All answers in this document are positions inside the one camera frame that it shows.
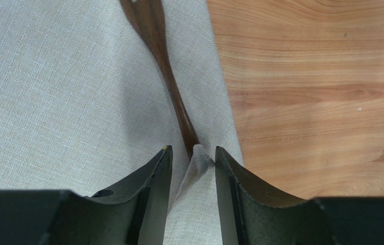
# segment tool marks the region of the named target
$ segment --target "gray cloth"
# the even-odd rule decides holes
[[[170,61],[203,151],[241,162],[205,0],[164,1]],[[0,0],[0,188],[93,195],[164,145],[187,154],[161,73],[118,0]],[[182,193],[165,244],[220,244],[214,168]]]

